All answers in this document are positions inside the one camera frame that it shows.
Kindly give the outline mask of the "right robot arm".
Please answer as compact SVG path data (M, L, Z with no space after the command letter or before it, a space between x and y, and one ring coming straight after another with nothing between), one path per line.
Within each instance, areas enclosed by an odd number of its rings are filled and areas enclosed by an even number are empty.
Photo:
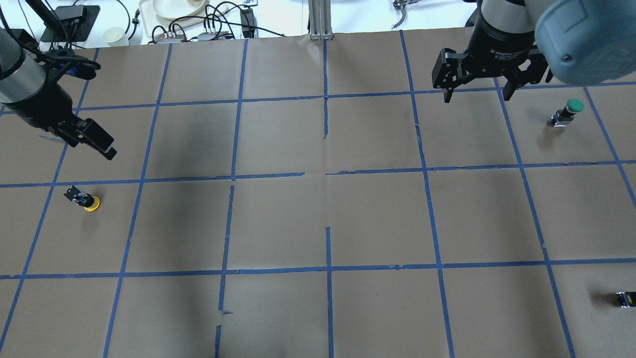
M443 48L432 86L449 102L455 88L504 77L503 97L549 82L590 86L634 72L633 0L479 0L468 47Z

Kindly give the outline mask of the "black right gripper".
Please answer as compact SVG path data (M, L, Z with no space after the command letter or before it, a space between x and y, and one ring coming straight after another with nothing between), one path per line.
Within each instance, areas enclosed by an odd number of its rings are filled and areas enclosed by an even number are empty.
M505 77L503 100L518 88L554 75L535 45L535 24L527 10L475 10L474 30L463 54L442 48L431 73L432 86L450 103L454 90L474 79Z

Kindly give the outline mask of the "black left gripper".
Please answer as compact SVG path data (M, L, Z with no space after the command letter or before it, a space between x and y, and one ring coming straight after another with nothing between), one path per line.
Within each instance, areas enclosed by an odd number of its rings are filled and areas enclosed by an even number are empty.
M5 106L30 126L62 138L71 147L87 144L109 161L117 154L113 136L95 120L76 116L71 96L59 84L45 84L30 98Z

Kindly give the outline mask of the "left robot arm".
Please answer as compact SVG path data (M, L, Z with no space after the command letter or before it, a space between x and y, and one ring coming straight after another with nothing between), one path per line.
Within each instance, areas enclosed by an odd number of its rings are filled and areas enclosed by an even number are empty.
M117 154L113 137L95 120L75 115L71 96L58 84L65 74L94 79L100 64L71 49L45 54L32 50L35 58L27 54L29 51L11 31L1 30L2 105L30 126L50 132L71 147L84 143L112 160Z

